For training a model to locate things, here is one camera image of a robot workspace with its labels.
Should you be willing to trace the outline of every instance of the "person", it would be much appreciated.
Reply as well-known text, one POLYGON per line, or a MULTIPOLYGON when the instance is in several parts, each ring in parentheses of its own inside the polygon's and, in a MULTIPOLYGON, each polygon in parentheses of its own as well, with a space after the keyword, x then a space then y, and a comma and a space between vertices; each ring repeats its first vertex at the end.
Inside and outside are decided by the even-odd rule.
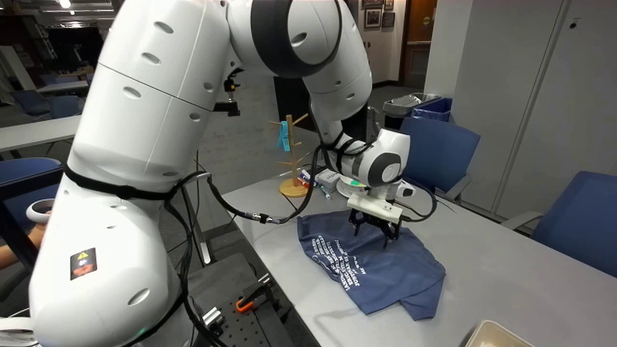
MULTIPOLYGON (((29 233, 29 238, 35 242, 36 248, 42 242, 44 229, 46 229, 46 223, 36 223, 29 233)), ((17 262, 17 256, 13 254, 13 250, 8 244, 2 244, 0 246, 0 269, 11 265, 15 262, 17 262)))

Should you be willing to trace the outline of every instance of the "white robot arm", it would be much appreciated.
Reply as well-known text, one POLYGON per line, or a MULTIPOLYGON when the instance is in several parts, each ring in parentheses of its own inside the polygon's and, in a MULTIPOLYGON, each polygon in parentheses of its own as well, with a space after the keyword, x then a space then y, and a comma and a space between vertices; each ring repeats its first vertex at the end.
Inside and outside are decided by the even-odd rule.
MULTIPOLYGON (((366 146, 341 129, 372 88, 341 0, 127 0, 100 53, 29 287, 42 344, 127 344, 170 312, 141 343, 183 344, 166 341, 164 329, 189 339, 156 219, 187 173, 231 55, 264 75, 303 76, 341 173, 376 188, 397 179, 407 136, 382 130, 366 146), (364 152, 337 157, 335 148, 364 152)), ((351 204, 395 221, 382 200, 351 204)))

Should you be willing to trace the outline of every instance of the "black cable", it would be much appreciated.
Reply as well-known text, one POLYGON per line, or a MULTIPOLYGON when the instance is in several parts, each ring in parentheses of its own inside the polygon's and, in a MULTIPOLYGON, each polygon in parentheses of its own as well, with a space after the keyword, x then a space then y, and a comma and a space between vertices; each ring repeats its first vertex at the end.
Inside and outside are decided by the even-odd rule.
MULTIPOLYGON (((187 175, 185 179, 181 179, 181 181, 171 188, 170 198, 164 200, 166 211, 171 213, 171 215, 181 223, 181 227, 183 227, 183 231, 185 231, 185 235, 187 235, 187 240, 193 238, 193 233, 191 233, 191 231, 193 231, 193 217, 191 217, 191 213, 189 213, 189 217, 191 217, 191 227, 189 227, 189 223, 181 217, 181 213, 177 211, 177 208, 171 204, 171 198, 173 198, 175 192, 177 192, 187 181, 191 181, 195 175, 198 175, 198 171, 195 171, 195 173, 187 175)), ((198 331, 200 337, 204 337, 204 339, 206 339, 210 344, 214 344, 214 347, 225 347, 212 331, 206 329, 206 325, 204 325, 202 319, 195 314, 195 310, 193 310, 193 306, 191 306, 191 302, 189 302, 189 296, 191 296, 191 294, 189 294, 189 279, 187 279, 187 273, 189 273, 189 267, 191 267, 191 260, 193 260, 193 242, 187 242, 185 254, 183 254, 183 258, 181 258, 179 273, 177 273, 179 285, 181 285, 179 294, 175 296, 173 304, 170 306, 170 310, 166 312, 166 316, 164 316, 160 321, 156 321, 154 325, 150 325, 144 333, 137 335, 133 341, 125 343, 125 347, 131 347, 131 344, 135 344, 135 343, 139 343, 139 341, 154 335, 154 333, 171 317, 171 314, 173 314, 181 304, 185 306, 187 316, 189 316, 189 319, 193 321, 193 325, 195 325, 195 329, 198 331)))
POLYGON ((170 248, 168 248, 168 254, 173 252, 173 250, 177 250, 177 248, 179 248, 181 244, 185 244, 185 242, 187 242, 187 238, 183 238, 183 240, 179 240, 177 244, 170 246, 170 248))
MULTIPOLYGON (((198 150, 195 154, 195 171, 200 169, 200 159, 198 159, 198 150)), ((195 206, 195 215, 198 215, 198 210, 200 210, 200 184, 198 184, 198 179, 195 181, 195 200, 197 200, 197 206, 195 206)))
POLYGON ((401 202, 401 200, 393 200, 395 204, 399 204, 399 206, 403 206, 403 208, 407 208, 407 210, 411 210, 412 213, 418 215, 418 217, 403 215, 401 219, 405 219, 405 221, 414 221, 414 223, 416 223, 416 221, 424 221, 424 219, 432 217, 432 213, 438 210, 438 198, 436 198, 436 194, 430 192, 430 190, 426 190, 426 188, 422 188, 422 186, 416 186, 416 188, 424 190, 424 192, 430 196, 430 210, 428 210, 426 213, 422 213, 422 211, 418 211, 416 208, 412 208, 412 206, 409 206, 409 204, 405 204, 405 202, 401 202))
POLYGON ((324 144, 318 144, 312 152, 312 161, 310 161, 310 179, 308 179, 308 190, 306 190, 306 196, 303 198, 301 206, 295 208, 289 215, 285 217, 274 217, 270 213, 252 213, 252 211, 243 211, 243 210, 237 210, 235 206, 231 206, 224 196, 222 192, 218 190, 218 186, 214 184, 212 181, 212 175, 208 173, 206 179, 208 179, 208 184, 210 184, 210 190, 214 194, 214 198, 225 208, 229 210, 231 213, 235 215, 241 215, 245 219, 254 219, 254 221, 260 221, 260 223, 287 223, 289 219, 293 219, 295 215, 299 215, 310 202, 310 196, 312 196, 312 190, 314 190, 314 167, 316 167, 316 161, 318 161, 318 152, 322 150, 324 144))

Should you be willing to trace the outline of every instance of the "door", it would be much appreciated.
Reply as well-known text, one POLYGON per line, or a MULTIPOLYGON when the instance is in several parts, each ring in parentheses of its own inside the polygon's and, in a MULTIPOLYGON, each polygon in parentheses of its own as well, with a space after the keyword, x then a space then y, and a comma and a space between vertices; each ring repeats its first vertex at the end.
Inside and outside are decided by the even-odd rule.
POLYGON ((424 90, 430 38, 438 0, 409 0, 401 57, 401 80, 414 90, 424 90))

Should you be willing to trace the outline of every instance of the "desk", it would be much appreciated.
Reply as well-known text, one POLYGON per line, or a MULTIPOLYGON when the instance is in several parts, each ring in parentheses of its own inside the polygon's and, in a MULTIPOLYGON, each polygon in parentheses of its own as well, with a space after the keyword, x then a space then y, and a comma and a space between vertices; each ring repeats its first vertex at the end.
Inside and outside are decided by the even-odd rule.
POLYGON ((36 123, 0 127, 0 152, 69 138, 77 132, 81 115, 36 123))
MULTIPOLYGON (((278 183, 266 179, 225 198, 243 210, 289 213, 278 183)), ((341 208, 343 200, 326 200, 314 190, 303 213, 341 208)), ((501 321, 538 347, 617 341, 615 277, 455 204, 443 202, 430 219, 407 223, 447 271, 438 314, 426 321, 411 319, 397 304, 364 316, 339 283, 305 256, 295 221, 235 221, 324 347, 449 347, 459 344, 484 317, 501 321)))
POLYGON ((89 88, 89 82, 87 80, 54 82, 54 84, 36 88, 36 92, 52 94, 52 92, 69 92, 69 90, 81 90, 81 88, 89 88))

